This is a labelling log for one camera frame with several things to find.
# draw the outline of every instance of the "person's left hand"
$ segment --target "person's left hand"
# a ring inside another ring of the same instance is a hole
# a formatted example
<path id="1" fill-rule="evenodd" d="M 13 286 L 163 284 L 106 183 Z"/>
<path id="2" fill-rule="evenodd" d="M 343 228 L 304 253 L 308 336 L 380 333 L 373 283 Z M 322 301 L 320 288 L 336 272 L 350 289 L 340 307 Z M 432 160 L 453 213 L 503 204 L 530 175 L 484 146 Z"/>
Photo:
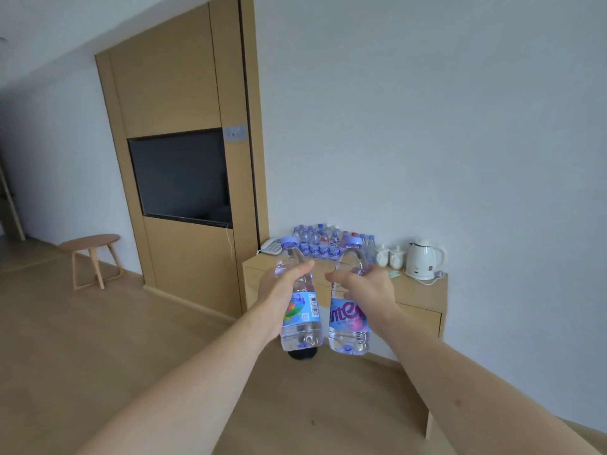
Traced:
<path id="1" fill-rule="evenodd" d="M 293 283 L 303 275 L 310 273 L 312 267 L 314 267 L 314 261 L 310 260 L 291 268 L 278 277 L 274 267 L 262 276 L 257 291 L 257 302 L 253 306 L 262 310 L 263 316 L 270 322 L 268 341 L 280 334 L 285 311 L 293 294 Z"/>

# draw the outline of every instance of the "person's right arm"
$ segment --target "person's right arm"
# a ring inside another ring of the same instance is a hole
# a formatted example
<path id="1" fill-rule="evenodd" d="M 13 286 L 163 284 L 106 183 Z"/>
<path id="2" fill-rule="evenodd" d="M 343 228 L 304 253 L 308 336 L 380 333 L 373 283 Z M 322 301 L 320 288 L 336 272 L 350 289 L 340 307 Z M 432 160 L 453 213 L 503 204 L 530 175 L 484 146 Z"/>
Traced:
<path id="1" fill-rule="evenodd" d="M 365 277 L 336 270 L 338 282 L 390 346 L 459 454 L 599 455 L 514 386 L 421 328 L 398 309 L 386 271 Z"/>

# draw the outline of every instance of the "kettle lid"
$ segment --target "kettle lid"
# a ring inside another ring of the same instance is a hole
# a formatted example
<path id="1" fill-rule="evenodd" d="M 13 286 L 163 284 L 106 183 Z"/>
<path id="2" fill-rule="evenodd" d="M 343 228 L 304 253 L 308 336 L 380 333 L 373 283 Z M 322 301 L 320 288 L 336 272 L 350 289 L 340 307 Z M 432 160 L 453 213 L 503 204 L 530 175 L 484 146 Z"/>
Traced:
<path id="1" fill-rule="evenodd" d="M 430 240 L 424 240 L 421 238 L 418 238 L 414 241 L 414 244 L 416 246 L 420 246 L 420 247 L 431 247 L 432 246 L 432 242 Z"/>

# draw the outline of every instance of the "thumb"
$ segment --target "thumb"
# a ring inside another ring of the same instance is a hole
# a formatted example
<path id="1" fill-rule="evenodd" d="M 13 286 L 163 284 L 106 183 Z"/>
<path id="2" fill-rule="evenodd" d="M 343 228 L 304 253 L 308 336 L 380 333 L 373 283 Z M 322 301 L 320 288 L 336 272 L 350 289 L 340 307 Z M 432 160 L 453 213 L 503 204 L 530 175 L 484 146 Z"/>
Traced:
<path id="1" fill-rule="evenodd" d="M 346 289 L 350 289 L 350 285 L 353 282 L 353 278 L 356 278 L 357 275 L 351 273 L 349 271 L 344 270 L 334 270 L 330 273 L 325 273 L 325 278 L 329 282 L 337 282 L 341 286 L 344 286 Z"/>
<path id="2" fill-rule="evenodd" d="M 310 271 L 312 271 L 312 267 L 314 267 L 314 260 L 309 260 L 306 263 L 300 263 L 299 265 L 294 266 L 286 273 L 283 273 L 282 277 L 286 281 L 295 282 L 302 276 L 310 273 Z"/>

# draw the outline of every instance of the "telephone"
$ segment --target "telephone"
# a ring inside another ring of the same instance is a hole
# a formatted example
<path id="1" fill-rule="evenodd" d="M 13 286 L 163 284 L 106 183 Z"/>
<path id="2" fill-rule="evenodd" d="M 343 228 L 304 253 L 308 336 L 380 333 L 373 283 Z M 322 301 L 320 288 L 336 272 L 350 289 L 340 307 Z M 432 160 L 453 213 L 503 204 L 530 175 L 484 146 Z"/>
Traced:
<path id="1" fill-rule="evenodd" d="M 262 248 L 259 249 L 259 252 L 267 253 L 269 255 L 278 255 L 281 251 L 280 238 L 269 238 L 268 241 L 262 244 Z"/>

